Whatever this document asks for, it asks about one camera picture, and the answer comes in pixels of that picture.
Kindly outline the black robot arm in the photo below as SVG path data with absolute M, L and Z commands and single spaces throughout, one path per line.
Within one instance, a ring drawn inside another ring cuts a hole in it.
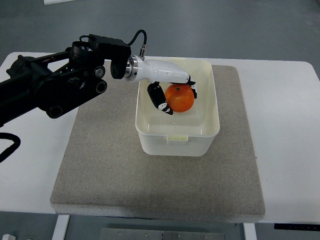
M 6 71 L 9 79 L 0 84 L 0 123 L 4 125 L 35 108 L 56 119 L 104 93 L 105 60 L 111 62 L 114 79 L 147 80 L 153 105 L 172 115 L 174 110 L 160 83 L 187 85 L 196 97 L 196 82 L 174 63 L 146 60 L 146 46 L 143 43 L 136 56 L 132 55 L 131 43 L 89 34 L 82 35 L 63 52 L 42 57 L 19 55 Z

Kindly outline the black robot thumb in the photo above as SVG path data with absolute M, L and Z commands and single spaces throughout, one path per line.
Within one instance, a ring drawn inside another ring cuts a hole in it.
M 165 93 L 159 82 L 150 83 L 147 87 L 148 95 L 154 107 L 168 115 L 173 115 L 173 110 L 169 107 Z

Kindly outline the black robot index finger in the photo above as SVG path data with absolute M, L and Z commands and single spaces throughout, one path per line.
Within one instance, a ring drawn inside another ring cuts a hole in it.
M 197 99 L 197 97 L 198 97 L 197 83 L 193 80 L 193 78 L 191 76 L 189 76 L 189 79 L 186 82 L 186 84 L 191 88 L 191 90 L 193 92 L 194 99 Z

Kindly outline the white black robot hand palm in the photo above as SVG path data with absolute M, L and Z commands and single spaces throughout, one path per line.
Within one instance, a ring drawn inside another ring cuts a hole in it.
M 191 76 L 170 61 L 143 59 L 133 55 L 127 61 L 124 79 L 129 82 L 186 84 Z

